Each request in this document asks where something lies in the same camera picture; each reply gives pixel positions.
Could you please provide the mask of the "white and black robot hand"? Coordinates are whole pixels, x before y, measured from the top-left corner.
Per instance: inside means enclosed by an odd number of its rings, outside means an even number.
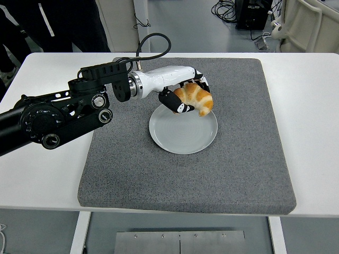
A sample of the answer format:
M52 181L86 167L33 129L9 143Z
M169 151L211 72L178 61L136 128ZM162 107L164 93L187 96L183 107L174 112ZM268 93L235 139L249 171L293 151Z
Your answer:
M158 92L159 101L174 113L199 111L208 115L213 99L205 76L192 67L168 66L148 72L134 71L129 75L131 96L145 98Z

